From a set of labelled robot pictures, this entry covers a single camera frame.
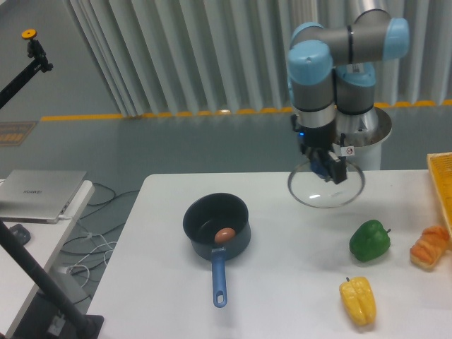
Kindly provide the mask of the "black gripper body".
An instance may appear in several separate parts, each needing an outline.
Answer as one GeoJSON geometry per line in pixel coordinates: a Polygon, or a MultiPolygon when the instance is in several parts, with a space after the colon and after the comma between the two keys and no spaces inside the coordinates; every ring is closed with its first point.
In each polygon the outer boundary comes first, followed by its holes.
{"type": "Polygon", "coordinates": [[[309,150],[332,151],[333,142],[336,138],[336,120],[320,127],[306,127],[298,122],[299,116],[292,114],[290,121],[292,130],[297,134],[299,149],[303,155],[307,155],[309,150]]]}

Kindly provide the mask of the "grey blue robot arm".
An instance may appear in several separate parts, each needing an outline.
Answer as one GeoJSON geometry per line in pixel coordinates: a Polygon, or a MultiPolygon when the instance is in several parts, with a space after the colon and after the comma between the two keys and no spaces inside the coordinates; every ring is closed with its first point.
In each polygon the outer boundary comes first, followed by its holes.
{"type": "Polygon", "coordinates": [[[300,25],[287,54],[292,129],[310,170],[326,182],[346,180],[344,147],[384,141],[392,124],[374,105],[373,63],[403,58],[410,47],[406,19],[392,17],[385,1],[349,1],[353,24],[300,25]]]}

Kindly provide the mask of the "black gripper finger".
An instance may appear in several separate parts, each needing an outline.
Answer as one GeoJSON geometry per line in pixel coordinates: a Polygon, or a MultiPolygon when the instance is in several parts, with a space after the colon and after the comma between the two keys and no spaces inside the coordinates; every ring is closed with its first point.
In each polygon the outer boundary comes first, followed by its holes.
{"type": "Polygon", "coordinates": [[[331,150],[326,153],[325,167],[329,177],[335,184],[340,184],[347,179],[345,158],[337,156],[331,150]]]}
{"type": "Polygon", "coordinates": [[[322,173],[322,161],[319,157],[318,150],[310,150],[306,156],[309,159],[310,170],[313,173],[322,173]]]}

